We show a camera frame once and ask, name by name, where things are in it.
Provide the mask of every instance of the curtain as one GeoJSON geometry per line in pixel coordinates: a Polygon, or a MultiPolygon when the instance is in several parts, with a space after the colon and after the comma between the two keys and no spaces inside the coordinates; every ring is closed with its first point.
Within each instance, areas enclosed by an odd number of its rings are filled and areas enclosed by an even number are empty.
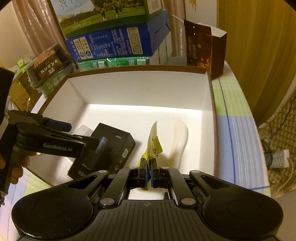
{"type": "Polygon", "coordinates": [[[65,51],[65,37],[47,0],[12,0],[17,18],[35,55],[59,43],[65,51]]]}
{"type": "Polygon", "coordinates": [[[284,0],[218,0],[225,60],[257,125],[277,109],[296,72],[296,11],[284,0]]]}
{"type": "Polygon", "coordinates": [[[172,56],[186,56],[186,38],[184,24],[172,17],[186,19],[184,0],[163,0],[163,9],[168,9],[169,21],[172,34],[172,56]]]}

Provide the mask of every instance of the yellow plastic packet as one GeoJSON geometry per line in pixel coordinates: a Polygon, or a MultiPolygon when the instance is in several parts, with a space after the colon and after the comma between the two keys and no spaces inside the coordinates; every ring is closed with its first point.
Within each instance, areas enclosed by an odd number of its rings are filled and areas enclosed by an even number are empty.
{"type": "Polygon", "coordinates": [[[142,155],[147,160],[147,163],[149,163],[149,160],[152,158],[155,158],[156,161],[158,161],[158,154],[162,153],[163,149],[159,143],[158,137],[157,137],[157,121],[153,124],[150,135],[147,142],[147,149],[145,153],[142,155]]]}

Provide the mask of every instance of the power outlet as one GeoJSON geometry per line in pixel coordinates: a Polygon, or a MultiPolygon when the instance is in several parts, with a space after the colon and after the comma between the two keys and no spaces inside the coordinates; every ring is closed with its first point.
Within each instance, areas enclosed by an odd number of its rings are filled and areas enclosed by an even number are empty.
{"type": "Polygon", "coordinates": [[[272,153],[272,163],[269,168],[285,168],[289,166],[289,149],[272,153]]]}

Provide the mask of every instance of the human hand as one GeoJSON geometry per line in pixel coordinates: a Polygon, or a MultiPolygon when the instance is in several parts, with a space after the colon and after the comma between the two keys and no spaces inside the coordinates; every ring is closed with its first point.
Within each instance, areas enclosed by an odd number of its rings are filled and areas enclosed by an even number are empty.
{"type": "MultiPolygon", "coordinates": [[[[22,155],[20,158],[20,166],[15,167],[11,171],[10,182],[12,184],[17,184],[18,179],[23,176],[23,167],[27,167],[30,163],[30,156],[35,156],[36,152],[25,152],[26,155],[22,155]]],[[[0,154],[0,169],[3,169],[6,166],[5,160],[0,154]]]]}

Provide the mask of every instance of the quilted fabric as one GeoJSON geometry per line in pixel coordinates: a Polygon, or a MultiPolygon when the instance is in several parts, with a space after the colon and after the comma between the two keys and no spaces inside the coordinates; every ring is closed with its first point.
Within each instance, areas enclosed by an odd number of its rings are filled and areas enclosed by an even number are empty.
{"type": "MultiPolygon", "coordinates": [[[[267,123],[262,124],[258,133],[260,138],[270,137],[271,132],[280,127],[284,121],[288,110],[291,106],[293,98],[296,96],[296,89],[292,92],[289,98],[285,101],[282,107],[274,113],[268,120],[271,126],[267,123]]],[[[291,110],[285,120],[283,126],[278,133],[270,140],[271,149],[275,151],[289,149],[289,167],[277,168],[268,170],[268,180],[270,183],[271,197],[277,198],[284,193],[296,189],[296,100],[294,100],[291,110]]]]}

